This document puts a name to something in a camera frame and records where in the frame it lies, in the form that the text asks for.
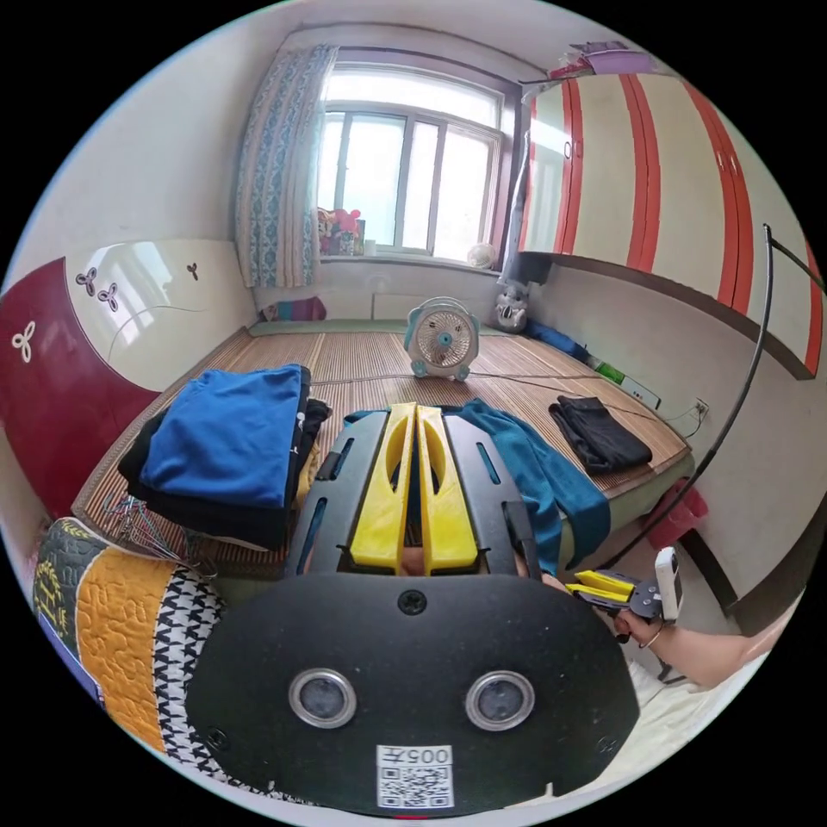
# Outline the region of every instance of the pillow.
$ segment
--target pillow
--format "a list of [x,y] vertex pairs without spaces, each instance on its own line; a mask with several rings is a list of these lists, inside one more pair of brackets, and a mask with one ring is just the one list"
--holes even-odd
[[184,709],[204,641],[225,609],[209,580],[177,561],[114,546],[64,518],[40,546],[32,598],[35,613],[97,684],[120,727],[182,764],[249,790],[221,772]]

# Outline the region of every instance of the curtain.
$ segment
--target curtain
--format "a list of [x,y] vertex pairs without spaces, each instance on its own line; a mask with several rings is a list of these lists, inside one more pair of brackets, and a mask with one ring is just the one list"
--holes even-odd
[[338,52],[321,45],[277,57],[252,105],[235,208],[247,287],[304,287],[315,281],[321,94]]

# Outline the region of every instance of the yellow plastic part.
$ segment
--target yellow plastic part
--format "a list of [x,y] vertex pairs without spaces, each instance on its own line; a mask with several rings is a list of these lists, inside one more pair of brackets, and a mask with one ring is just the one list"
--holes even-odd
[[606,591],[603,588],[594,588],[593,586],[582,586],[580,583],[567,583],[566,588],[572,594],[591,594],[593,597],[600,597],[603,600],[612,600],[615,603],[627,603],[629,598],[617,592]]
[[614,577],[602,575],[597,571],[581,571],[575,574],[575,577],[583,586],[611,592],[615,600],[628,600],[635,590],[632,583],[627,583],[625,580],[616,580]]
[[[425,573],[470,568],[477,558],[476,540],[442,412],[435,407],[418,406],[416,426]],[[436,493],[432,470],[438,482]]]
[[[357,566],[400,573],[415,421],[415,402],[391,406],[351,543],[351,557]],[[391,480],[397,466],[394,490]]]

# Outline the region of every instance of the ceiling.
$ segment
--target ceiling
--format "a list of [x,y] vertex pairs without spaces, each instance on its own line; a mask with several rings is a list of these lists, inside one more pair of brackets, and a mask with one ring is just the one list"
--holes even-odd
[[541,0],[292,0],[272,12],[290,30],[360,22],[434,29],[551,69],[571,43],[621,39],[634,46],[611,29]]

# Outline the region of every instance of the white fan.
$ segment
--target white fan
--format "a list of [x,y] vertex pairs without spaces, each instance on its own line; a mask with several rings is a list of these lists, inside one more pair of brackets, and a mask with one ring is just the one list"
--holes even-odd
[[480,352],[480,323],[456,299],[428,299],[407,316],[405,350],[418,378],[454,376],[464,382]]

